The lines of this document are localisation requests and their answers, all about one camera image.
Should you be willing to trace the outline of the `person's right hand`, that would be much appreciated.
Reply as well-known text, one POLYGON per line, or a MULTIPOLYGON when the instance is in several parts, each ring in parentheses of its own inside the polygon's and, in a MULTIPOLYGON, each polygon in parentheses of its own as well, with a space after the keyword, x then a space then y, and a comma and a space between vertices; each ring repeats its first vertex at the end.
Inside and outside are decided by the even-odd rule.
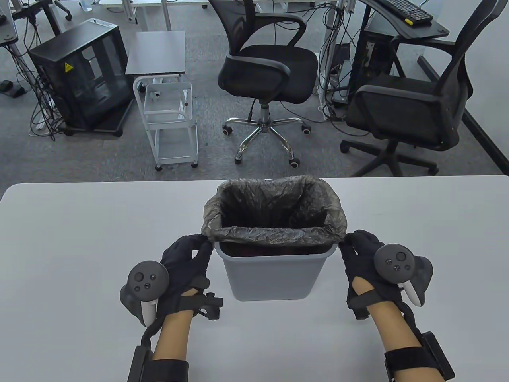
POLYGON ((349 233, 339 243, 349 282, 347 305, 354 312, 366 311, 369 305, 379 302, 393 302, 398 308, 402 307, 399 287, 383 279, 375 268, 374 256, 382 246, 383 242, 365 230, 349 233), (367 291, 368 296, 362 297, 364 292, 355 291, 355 278, 364 279, 371 285, 373 289, 367 291))

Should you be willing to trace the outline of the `person's left hand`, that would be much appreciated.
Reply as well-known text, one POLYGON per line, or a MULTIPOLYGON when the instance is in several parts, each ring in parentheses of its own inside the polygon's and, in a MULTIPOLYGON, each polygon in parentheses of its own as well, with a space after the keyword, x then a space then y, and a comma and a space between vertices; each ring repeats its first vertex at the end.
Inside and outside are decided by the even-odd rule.
POLYGON ((156 317, 205 307, 203 291, 213 243, 201 234, 180 237, 162 255, 160 263, 169 275, 169 285, 158 299, 156 317))

